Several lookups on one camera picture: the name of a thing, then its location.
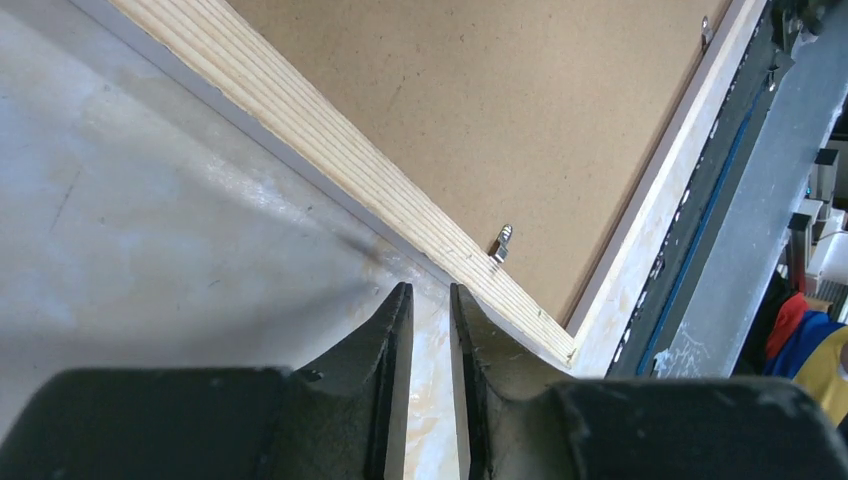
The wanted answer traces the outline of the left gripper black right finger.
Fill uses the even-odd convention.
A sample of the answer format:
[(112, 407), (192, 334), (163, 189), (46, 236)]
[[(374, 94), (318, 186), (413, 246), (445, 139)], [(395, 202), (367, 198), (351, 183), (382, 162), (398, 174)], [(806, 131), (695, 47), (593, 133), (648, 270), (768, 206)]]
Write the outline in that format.
[(450, 288), (464, 479), (843, 479), (847, 448), (779, 379), (579, 380)]

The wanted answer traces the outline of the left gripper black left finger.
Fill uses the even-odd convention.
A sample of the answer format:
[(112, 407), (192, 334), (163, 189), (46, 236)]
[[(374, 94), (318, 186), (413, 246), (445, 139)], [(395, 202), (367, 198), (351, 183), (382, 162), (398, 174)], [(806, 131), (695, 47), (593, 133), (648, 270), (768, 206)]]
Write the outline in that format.
[(74, 369), (1, 445), (5, 479), (399, 479), (413, 288), (290, 367)]

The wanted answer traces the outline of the wooden picture frame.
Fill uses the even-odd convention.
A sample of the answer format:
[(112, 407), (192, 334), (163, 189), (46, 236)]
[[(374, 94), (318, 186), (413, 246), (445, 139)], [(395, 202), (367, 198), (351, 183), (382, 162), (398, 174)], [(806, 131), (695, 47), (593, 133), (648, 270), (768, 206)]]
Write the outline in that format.
[(580, 297), (575, 335), (227, 3), (83, 1), (80, 8), (416, 262), (466, 285), (531, 351), (571, 376), (599, 378), (766, 5), (730, 4)]

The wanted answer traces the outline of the brown frame backing board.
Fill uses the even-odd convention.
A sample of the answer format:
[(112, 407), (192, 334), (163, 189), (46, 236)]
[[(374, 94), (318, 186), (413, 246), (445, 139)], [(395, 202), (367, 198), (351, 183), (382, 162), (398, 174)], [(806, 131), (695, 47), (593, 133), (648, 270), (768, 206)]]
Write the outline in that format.
[(237, 1), (235, 10), (567, 323), (723, 1)]

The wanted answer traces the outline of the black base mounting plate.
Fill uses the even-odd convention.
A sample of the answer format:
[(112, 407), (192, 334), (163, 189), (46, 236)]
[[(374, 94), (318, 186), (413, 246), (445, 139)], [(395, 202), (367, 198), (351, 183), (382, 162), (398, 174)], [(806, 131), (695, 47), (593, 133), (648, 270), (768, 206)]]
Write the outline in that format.
[(610, 378), (651, 376), (692, 297), (708, 251), (750, 158), (794, 47), (824, 29), (832, 1), (769, 1), (734, 73), (652, 271), (607, 370)]

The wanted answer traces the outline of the silver frame retaining clip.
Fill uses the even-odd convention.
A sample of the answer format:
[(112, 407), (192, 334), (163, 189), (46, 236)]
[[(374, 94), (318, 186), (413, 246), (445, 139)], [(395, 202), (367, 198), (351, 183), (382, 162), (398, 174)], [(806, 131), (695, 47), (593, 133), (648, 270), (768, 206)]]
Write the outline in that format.
[(508, 245), (513, 234), (513, 226), (505, 224), (499, 231), (490, 250), (490, 257), (498, 264), (502, 264), (508, 256)]

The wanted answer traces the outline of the aluminium front rail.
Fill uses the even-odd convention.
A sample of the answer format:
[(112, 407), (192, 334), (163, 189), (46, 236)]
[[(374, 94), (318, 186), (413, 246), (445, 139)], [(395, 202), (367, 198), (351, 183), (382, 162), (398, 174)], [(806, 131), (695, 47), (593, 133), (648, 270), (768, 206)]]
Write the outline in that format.
[(832, 25), (799, 48), (777, 89), (658, 377), (731, 374), (846, 95), (847, 29)]

